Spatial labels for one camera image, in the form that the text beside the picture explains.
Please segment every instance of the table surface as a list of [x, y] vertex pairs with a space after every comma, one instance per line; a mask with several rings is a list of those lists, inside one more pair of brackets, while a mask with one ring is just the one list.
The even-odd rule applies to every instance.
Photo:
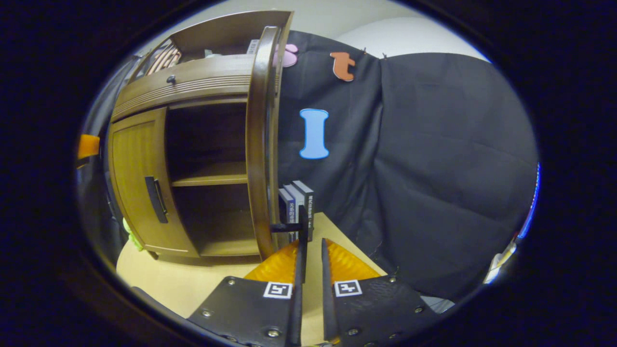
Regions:
[[[349, 240], [324, 213], [315, 214], [313, 241], [308, 243], [306, 281], [302, 287], [302, 344], [323, 340], [321, 239], [329, 238], [386, 275]], [[189, 258], [161, 254], [154, 260], [129, 241], [124, 245], [116, 271], [129, 286], [136, 286], [155, 300], [188, 318], [226, 276], [244, 277], [260, 260], [258, 256]]]

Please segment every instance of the black fabric curtain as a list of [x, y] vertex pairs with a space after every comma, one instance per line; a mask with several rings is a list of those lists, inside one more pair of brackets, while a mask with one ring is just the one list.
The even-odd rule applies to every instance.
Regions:
[[[284, 68], [279, 183], [302, 180], [325, 214], [385, 271], [460, 299], [529, 212], [538, 153], [531, 123], [495, 67], [459, 54], [378, 59], [292, 31]], [[354, 80], [333, 73], [348, 52]], [[302, 109], [323, 109], [329, 156], [308, 160]]]

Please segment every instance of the cabinet handle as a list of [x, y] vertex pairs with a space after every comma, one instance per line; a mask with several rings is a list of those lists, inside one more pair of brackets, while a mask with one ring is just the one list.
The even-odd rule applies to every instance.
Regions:
[[153, 176], [146, 176], [146, 188], [148, 189], [150, 202], [152, 203], [156, 216], [159, 218], [159, 222], [167, 223], [167, 216], [165, 215], [167, 209], [161, 198], [159, 180], [154, 179]]

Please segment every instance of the blue letter i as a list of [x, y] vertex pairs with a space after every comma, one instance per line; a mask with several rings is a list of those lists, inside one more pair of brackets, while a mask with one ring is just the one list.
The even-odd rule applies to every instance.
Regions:
[[300, 111], [300, 117], [304, 118], [306, 129], [304, 149], [300, 151], [300, 157], [304, 159], [327, 157], [330, 152], [324, 146], [324, 134], [328, 113], [324, 110], [304, 109]]

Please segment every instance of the cabinet door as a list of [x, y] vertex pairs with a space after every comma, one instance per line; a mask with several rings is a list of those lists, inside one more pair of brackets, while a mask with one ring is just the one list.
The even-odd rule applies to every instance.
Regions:
[[149, 251], [197, 257], [178, 217], [165, 155], [167, 108], [113, 123], [109, 168], [118, 205]]
[[282, 246], [273, 242], [270, 224], [277, 223], [278, 175], [276, 162], [278, 137], [278, 97], [283, 55], [289, 26], [265, 27], [255, 53], [246, 109], [246, 167], [251, 217], [259, 253], [263, 259]]

